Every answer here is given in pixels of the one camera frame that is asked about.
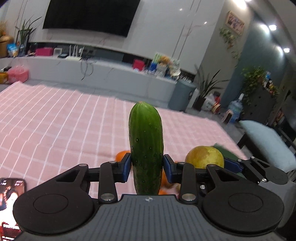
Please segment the yellow green pear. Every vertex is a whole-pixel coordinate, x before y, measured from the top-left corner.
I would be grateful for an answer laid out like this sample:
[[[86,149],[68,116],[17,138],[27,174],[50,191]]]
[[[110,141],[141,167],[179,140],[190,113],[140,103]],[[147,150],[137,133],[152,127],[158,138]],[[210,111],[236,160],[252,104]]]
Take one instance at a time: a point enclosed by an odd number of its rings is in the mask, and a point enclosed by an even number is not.
[[[185,162],[192,164],[195,168],[206,169],[209,164],[215,164],[224,168],[224,157],[215,147],[197,146],[185,157]]]

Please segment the pink checkered tablecloth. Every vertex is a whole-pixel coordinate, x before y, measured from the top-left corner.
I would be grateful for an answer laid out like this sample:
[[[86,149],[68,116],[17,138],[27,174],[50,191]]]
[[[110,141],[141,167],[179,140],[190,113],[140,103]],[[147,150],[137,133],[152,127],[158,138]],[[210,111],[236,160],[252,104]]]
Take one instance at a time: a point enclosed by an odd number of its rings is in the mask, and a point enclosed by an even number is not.
[[[1,177],[22,178],[27,189],[80,164],[99,167],[129,151],[134,103],[45,85],[17,82],[1,91]],[[219,144],[247,159],[213,120],[158,108],[164,153],[184,161],[195,146]]]

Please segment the framed wall picture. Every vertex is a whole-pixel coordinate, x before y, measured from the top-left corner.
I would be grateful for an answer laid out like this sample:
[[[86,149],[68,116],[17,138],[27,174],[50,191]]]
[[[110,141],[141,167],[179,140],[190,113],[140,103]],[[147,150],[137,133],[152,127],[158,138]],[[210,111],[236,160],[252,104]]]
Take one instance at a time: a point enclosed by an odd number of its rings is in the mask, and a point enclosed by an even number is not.
[[[238,18],[232,11],[227,13],[225,25],[233,30],[237,35],[241,36],[244,31],[245,23]]]

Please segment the teddy bear toy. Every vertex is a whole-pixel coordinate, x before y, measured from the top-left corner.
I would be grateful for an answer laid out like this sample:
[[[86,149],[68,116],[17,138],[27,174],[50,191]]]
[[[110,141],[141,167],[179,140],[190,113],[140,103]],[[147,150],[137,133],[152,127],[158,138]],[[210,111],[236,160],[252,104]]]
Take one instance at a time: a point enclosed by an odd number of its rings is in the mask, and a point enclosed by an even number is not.
[[[171,59],[168,56],[161,55],[159,57],[158,64],[161,66],[169,66],[171,64]]]

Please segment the leafy plant on shelf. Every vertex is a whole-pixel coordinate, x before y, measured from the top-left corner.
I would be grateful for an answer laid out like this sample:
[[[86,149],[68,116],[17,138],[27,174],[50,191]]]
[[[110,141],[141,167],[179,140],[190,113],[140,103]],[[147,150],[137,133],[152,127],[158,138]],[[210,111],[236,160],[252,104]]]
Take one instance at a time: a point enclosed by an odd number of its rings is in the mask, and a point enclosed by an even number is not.
[[[266,77],[266,70],[260,66],[244,68],[242,70],[243,86],[241,92],[244,94],[242,103],[244,105],[250,105],[250,97],[256,92],[256,90],[262,86],[262,83]]]

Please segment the grey trash bin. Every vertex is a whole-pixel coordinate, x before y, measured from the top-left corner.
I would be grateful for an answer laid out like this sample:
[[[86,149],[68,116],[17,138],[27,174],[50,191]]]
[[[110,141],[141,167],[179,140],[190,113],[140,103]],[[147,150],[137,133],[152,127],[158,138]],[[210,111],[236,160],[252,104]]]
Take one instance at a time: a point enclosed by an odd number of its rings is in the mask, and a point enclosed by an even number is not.
[[[185,111],[197,86],[182,79],[176,83],[168,103],[168,108],[175,111]]]

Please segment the pink storage box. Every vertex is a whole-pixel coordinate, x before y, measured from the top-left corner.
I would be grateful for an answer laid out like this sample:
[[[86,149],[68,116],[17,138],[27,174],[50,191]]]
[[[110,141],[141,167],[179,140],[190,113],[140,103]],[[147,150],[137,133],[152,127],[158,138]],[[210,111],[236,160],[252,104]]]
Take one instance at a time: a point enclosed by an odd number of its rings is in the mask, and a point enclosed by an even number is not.
[[[29,70],[23,66],[15,66],[8,70],[9,83],[26,82],[29,79]]]

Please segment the red box on console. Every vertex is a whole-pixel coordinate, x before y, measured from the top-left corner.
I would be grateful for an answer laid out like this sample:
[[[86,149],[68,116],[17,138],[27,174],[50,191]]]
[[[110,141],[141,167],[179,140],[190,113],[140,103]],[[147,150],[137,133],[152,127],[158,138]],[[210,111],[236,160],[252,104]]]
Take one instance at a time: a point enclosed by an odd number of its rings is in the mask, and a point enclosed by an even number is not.
[[[145,68],[145,62],[139,59],[135,59],[132,64],[133,69],[137,69],[138,71],[143,71]]]

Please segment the water bottle jug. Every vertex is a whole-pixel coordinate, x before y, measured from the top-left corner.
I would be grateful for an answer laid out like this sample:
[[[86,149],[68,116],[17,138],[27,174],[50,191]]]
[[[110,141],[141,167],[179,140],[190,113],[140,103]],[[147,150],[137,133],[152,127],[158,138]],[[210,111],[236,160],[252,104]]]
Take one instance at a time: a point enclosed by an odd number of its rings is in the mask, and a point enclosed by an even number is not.
[[[233,115],[230,119],[230,123],[234,123],[240,117],[241,112],[243,111],[243,100],[244,94],[240,94],[237,100],[230,102],[228,109],[232,111]]]

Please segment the white tv console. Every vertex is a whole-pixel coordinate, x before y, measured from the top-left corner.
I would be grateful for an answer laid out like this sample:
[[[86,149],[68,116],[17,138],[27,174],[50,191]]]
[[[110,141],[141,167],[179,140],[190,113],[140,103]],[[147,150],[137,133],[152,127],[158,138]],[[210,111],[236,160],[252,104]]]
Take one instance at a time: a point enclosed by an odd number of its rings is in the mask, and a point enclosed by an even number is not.
[[[2,58],[1,68],[24,66],[34,80],[93,87],[126,95],[167,102],[176,82],[102,60],[70,60],[55,57]]]

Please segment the magenta box on console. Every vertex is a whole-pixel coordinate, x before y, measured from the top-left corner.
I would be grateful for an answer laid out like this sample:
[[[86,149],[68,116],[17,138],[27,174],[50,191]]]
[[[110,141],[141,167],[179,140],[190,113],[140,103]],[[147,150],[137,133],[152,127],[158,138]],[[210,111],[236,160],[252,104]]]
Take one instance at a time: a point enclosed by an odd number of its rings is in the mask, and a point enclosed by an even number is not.
[[[53,56],[54,49],[51,47],[37,48],[35,55],[36,56]]]

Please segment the black wall television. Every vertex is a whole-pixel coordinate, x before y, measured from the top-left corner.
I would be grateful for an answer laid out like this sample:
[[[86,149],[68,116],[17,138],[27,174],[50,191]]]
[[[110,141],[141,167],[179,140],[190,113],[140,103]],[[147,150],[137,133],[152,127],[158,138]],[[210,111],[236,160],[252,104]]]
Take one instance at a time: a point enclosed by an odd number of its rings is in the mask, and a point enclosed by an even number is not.
[[[76,29],[127,37],[140,1],[51,0],[44,29]]]

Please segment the smartphone with lit screen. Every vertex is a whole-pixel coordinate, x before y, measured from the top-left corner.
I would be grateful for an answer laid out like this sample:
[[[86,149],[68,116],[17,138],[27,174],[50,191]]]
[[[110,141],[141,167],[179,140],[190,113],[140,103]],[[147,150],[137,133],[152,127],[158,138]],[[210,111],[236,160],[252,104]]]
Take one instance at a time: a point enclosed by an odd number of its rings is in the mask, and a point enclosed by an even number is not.
[[[13,206],[25,191],[26,182],[23,179],[1,178],[1,240],[14,240],[21,233],[13,215]]]

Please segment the potted plant by bin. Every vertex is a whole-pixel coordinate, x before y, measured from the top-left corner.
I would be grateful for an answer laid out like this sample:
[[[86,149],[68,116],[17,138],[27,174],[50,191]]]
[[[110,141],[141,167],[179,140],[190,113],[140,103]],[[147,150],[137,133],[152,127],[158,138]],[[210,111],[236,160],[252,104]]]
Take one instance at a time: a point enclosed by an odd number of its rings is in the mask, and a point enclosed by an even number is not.
[[[207,75],[205,74],[202,65],[197,68],[195,65],[195,68],[197,70],[197,89],[199,90],[199,96],[197,97],[195,103],[194,103],[194,109],[201,111],[202,105],[204,104],[207,95],[212,91],[212,90],[221,90],[223,89],[220,86],[217,86],[220,83],[223,82],[228,82],[228,79],[226,80],[218,80],[216,77],[219,74],[221,70],[218,70],[214,75],[210,75],[208,73]]]

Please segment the white wifi router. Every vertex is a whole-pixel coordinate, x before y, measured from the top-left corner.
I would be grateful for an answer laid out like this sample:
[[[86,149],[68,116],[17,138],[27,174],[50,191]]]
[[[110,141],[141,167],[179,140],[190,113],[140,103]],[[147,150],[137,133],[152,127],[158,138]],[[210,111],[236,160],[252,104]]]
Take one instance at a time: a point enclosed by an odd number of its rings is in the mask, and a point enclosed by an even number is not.
[[[82,54],[83,54],[84,48],[85,48],[84,46],[79,47],[78,45],[70,45],[69,52],[66,59],[74,60],[74,61],[82,60]]]

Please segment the green cucumber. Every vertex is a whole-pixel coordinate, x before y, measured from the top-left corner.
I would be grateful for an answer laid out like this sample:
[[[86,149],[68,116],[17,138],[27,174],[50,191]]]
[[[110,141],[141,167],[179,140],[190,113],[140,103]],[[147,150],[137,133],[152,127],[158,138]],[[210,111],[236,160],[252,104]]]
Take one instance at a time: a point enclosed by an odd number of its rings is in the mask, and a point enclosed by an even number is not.
[[[133,180],[138,195],[158,195],[163,171],[164,137],[161,116],[146,103],[136,103],[128,119]]]

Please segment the orange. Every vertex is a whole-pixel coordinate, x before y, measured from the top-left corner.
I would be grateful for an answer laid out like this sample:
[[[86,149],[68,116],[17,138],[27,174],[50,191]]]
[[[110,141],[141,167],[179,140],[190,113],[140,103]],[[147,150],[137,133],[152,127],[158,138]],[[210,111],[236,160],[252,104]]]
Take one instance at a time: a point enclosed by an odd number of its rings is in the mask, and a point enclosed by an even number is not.
[[[120,162],[124,158],[124,156],[129,153],[130,153],[130,151],[121,151],[121,152],[117,153],[115,156],[115,161]]]
[[[180,193],[180,187],[181,185],[178,183],[169,183],[166,177],[166,174],[164,170],[162,171],[162,181],[161,181],[161,187],[159,190],[159,195],[179,195]]]

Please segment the light blue cushion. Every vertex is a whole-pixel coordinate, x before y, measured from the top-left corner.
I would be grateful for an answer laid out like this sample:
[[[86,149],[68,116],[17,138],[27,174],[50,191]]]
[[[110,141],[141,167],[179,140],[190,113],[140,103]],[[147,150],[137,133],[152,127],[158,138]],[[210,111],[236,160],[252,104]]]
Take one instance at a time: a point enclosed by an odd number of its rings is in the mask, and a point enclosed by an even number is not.
[[[252,120],[239,123],[267,162],[286,173],[295,170],[295,155],[274,129]]]

